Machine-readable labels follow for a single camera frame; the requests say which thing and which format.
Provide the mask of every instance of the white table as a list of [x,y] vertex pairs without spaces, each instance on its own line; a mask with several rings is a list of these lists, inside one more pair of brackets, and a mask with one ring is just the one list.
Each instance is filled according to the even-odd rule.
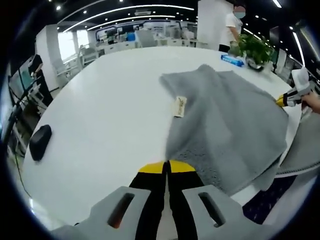
[[[256,73],[220,59],[221,52],[192,47],[151,47],[104,55],[75,76],[44,113],[52,137],[40,163],[27,150],[23,182],[50,213],[73,225],[146,164],[165,159],[173,99],[160,85],[164,73],[208,64],[238,75],[278,98],[290,87],[273,73]],[[300,106],[289,115],[287,143],[298,129]],[[234,196],[241,205],[259,190]]]

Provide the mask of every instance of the gray cloth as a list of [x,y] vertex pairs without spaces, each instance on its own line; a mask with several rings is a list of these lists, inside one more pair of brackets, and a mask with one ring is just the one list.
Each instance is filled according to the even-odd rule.
[[320,115],[311,116],[299,125],[292,145],[277,171],[281,174],[299,174],[320,166]]
[[234,72],[202,65],[164,74],[160,82],[174,99],[187,98],[184,117],[172,120],[166,158],[193,166],[205,185],[232,195],[285,151],[288,115],[271,95]]

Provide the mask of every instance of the green leaves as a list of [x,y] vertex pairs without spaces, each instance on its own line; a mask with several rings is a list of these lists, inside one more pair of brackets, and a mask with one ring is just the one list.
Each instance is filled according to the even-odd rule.
[[243,57],[246,54],[257,65],[263,65],[270,61],[274,49],[269,46],[266,39],[257,39],[251,34],[241,34],[238,46],[232,46],[230,53]]

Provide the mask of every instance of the blue box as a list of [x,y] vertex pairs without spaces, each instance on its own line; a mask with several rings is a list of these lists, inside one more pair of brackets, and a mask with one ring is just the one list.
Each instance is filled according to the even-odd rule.
[[237,59],[236,57],[230,56],[230,55],[227,55],[227,54],[221,55],[221,60],[226,61],[228,63],[231,63],[233,65],[236,65],[238,67],[242,67],[243,65],[245,65],[242,60]]

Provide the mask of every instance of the ceiling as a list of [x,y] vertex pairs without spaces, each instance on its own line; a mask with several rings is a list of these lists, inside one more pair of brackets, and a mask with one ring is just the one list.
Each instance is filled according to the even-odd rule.
[[[270,29],[280,26],[280,40],[283,42],[280,47],[284,50],[288,49],[288,53],[300,61],[301,55],[289,26],[294,27],[300,20],[307,20],[311,27],[317,27],[313,24],[317,23],[317,19],[315,19],[317,16],[310,14],[312,5],[306,4],[306,1],[308,0],[278,0],[282,6],[282,8],[278,8],[272,0],[243,0],[242,2],[246,5],[246,16],[242,21],[247,24],[244,27],[258,36],[268,38]],[[177,20],[186,21],[189,19],[190,22],[196,22],[198,15],[198,0],[123,0],[122,2],[120,0],[38,0],[35,2],[37,7],[31,13],[29,12],[28,15],[25,15],[27,20],[19,28],[20,34],[17,39],[17,47],[15,47],[17,54],[21,54],[23,51],[26,52],[26,49],[30,49],[32,45],[34,48],[34,39],[45,25],[59,23],[59,31],[62,32],[84,19],[123,7],[158,4],[193,8],[194,10],[147,7],[148,10],[155,11],[155,13],[152,13],[153,15],[172,15]],[[85,26],[88,29],[103,24],[106,22],[106,18],[108,18],[107,21],[113,21],[134,17],[135,11],[136,8],[132,8],[108,13],[80,24],[73,30],[86,29]],[[312,52],[308,51],[305,53],[305,58],[307,66],[312,63],[312,59],[313,61],[315,60]]]

